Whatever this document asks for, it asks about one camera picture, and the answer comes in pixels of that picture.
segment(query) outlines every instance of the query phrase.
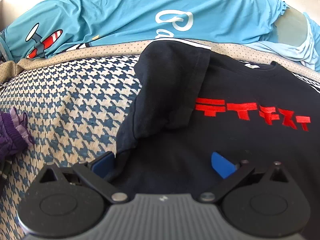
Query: red print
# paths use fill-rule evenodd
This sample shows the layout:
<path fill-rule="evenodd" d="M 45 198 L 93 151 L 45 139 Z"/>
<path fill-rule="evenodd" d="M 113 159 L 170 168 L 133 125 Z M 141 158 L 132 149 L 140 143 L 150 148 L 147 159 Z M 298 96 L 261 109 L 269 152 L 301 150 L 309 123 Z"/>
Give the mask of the red print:
<path fill-rule="evenodd" d="M 290 111 L 290 110 L 283 110 L 279 108 L 279 112 L 280 114 L 284 115 L 284 119 L 283 119 L 283 125 L 285 126 L 290 126 L 293 129 L 297 130 L 297 126 L 294 124 L 294 122 L 291 120 L 291 118 L 294 115 L 294 111 Z"/>
<path fill-rule="evenodd" d="M 310 116 L 296 116 L 297 123 L 301 123 L 302 129 L 308 131 L 307 123 L 311 123 Z"/>
<path fill-rule="evenodd" d="M 257 110 L 257 103 L 227 104 L 228 111 L 237 111 L 238 117 L 243 120 L 250 120 L 248 111 Z"/>
<path fill-rule="evenodd" d="M 226 112 L 226 107 L 224 106 L 226 104 L 225 100 L 222 99 L 209 99 L 209 98 L 197 98 L 196 99 L 196 110 L 198 111 L 204 111 L 205 116 L 216 116 L 217 113 L 224 113 Z M 259 115 L 264 118 L 265 122 L 268 125 L 272 125 L 272 121 L 280 120 L 279 114 L 273 114 L 276 113 L 276 108 L 274 106 L 270 107 L 264 107 L 259 106 L 260 111 Z M 233 104 L 233 103 L 227 103 L 227 110 L 228 111 L 236 111 L 238 114 L 238 117 L 242 120 L 250 120 L 248 111 L 257 110 L 258 106 L 257 103 L 244 103 L 244 104 Z M 284 110 L 278 108 L 279 113 L 284 116 L 282 124 L 288 127 L 291 127 L 295 130 L 297 130 L 297 126 L 292 120 L 292 117 L 294 115 L 294 111 L 290 110 Z M 297 115 L 296 116 L 296 122 L 301 123 L 302 129 L 304 131 L 308 131 L 307 123 L 311 123 L 310 116 L 302 116 Z"/>
<path fill-rule="evenodd" d="M 280 120 L 279 114 L 272 114 L 276 112 L 276 108 L 272 107 L 263 107 L 260 106 L 259 115 L 266 120 L 266 123 L 272 125 L 273 120 Z"/>

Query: beige polka dot fabric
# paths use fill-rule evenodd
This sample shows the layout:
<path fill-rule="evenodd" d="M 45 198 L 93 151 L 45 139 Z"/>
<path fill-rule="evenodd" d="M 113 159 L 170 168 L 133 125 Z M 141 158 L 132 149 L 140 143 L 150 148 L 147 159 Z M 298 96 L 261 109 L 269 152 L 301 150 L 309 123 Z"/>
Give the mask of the beige polka dot fabric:
<path fill-rule="evenodd" d="M 5 62 L 0 65 L 0 82 L 5 79 L 14 77 L 21 73 L 23 69 L 30 70 L 63 62 L 68 62 L 75 59 L 91 58 L 91 57 L 107 57 L 107 56 L 125 56 L 125 55 L 138 55 L 150 44 L 152 40 L 148 41 L 136 41 L 121 43 L 116 45 L 104 45 L 90 48 L 77 49 L 60 53 L 54 57 L 48 59 L 21 59 L 17 64 L 13 61 Z M 320 82 L 320 74 L 303 67 L 291 60 L 287 60 L 284 57 L 251 49 L 244 45 L 232 44 L 232 43 L 214 43 L 210 41 L 190 40 L 210 46 L 212 51 L 225 54 L 236 60 L 250 61 L 254 63 L 270 64 L 272 61 L 276 61 L 289 71 L 297 73 L 299 75 L 310 78 L 314 81 Z"/>

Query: light blue cloth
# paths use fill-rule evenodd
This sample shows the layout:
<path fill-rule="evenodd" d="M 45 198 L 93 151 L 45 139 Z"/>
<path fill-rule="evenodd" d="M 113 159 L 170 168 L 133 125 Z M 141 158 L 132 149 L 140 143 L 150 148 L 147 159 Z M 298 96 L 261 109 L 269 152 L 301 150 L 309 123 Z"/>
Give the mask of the light blue cloth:
<path fill-rule="evenodd" d="M 307 19 L 307 38 L 300 46 L 295 47 L 270 41 L 258 41 L 245 45 L 252 49 L 274 53 L 292 61 L 298 61 L 303 66 L 312 70 L 315 70 L 317 66 L 317 70 L 319 71 L 320 27 L 306 13 L 304 15 Z"/>
<path fill-rule="evenodd" d="M 281 0 L 45 0 L 1 33 L 0 51 L 17 62 L 158 37 L 274 41 L 273 23 L 286 8 Z"/>

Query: gray ribbed panel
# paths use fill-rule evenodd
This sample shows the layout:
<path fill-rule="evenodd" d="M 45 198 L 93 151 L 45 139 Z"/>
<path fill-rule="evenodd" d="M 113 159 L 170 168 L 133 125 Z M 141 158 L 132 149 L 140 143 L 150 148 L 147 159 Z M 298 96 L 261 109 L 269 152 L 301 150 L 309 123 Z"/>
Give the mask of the gray ribbed panel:
<path fill-rule="evenodd" d="M 42 238 L 27 236 L 25 240 Z M 267 240 L 233 227 L 212 204 L 201 204 L 190 194 L 137 194 L 127 204 L 113 205 L 93 229 L 68 240 Z M 303 240 L 300 235 L 281 240 Z"/>

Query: teal clothing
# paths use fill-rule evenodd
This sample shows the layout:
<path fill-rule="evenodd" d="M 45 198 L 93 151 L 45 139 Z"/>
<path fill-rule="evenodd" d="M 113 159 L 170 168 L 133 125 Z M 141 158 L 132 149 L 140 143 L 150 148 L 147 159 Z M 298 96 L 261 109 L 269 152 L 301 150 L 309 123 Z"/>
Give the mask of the teal clothing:
<path fill-rule="evenodd" d="M 5 60 L 159 37 L 277 41 L 281 0 L 45 0 L 0 34 Z"/>

